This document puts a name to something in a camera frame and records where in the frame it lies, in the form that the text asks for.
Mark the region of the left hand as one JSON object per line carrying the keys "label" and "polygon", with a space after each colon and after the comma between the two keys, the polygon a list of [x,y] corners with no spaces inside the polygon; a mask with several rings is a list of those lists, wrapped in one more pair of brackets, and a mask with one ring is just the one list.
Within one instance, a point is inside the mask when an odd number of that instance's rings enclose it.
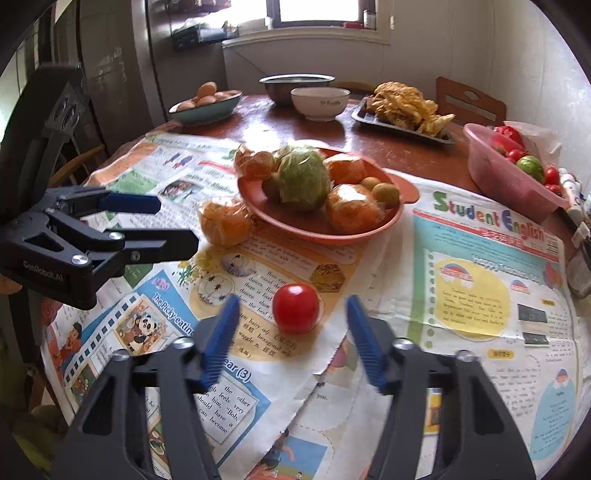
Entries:
{"label": "left hand", "polygon": [[11,295],[14,293],[19,292],[22,289],[22,286],[9,278],[0,275],[0,294],[1,295]]}

